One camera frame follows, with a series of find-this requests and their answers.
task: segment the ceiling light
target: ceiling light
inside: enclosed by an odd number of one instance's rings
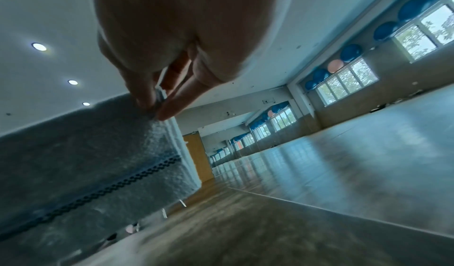
[[[46,51],[47,50],[46,46],[44,46],[44,45],[42,45],[40,43],[33,43],[32,46],[33,46],[33,48],[35,48],[35,49],[37,49],[39,51]]]

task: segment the fuzzy gray fabric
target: fuzzy gray fabric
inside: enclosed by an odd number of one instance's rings
[[[175,119],[129,95],[0,138],[2,265],[47,265],[200,188]]]

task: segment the white ceiling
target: white ceiling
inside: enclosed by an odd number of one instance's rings
[[[372,1],[294,0],[256,67],[191,107],[287,83]],[[99,53],[89,2],[0,0],[0,134],[126,92],[117,71]],[[33,42],[49,50],[36,51]],[[69,79],[79,85],[69,85]]]
[[[214,124],[207,125],[205,127],[198,128],[199,134],[201,137],[205,137],[211,134],[214,134],[216,132],[226,130],[229,128],[233,128],[236,126],[239,126],[246,122],[250,117],[252,117],[255,113],[254,112],[249,112],[244,115],[239,115],[227,120],[222,120],[215,122]]]

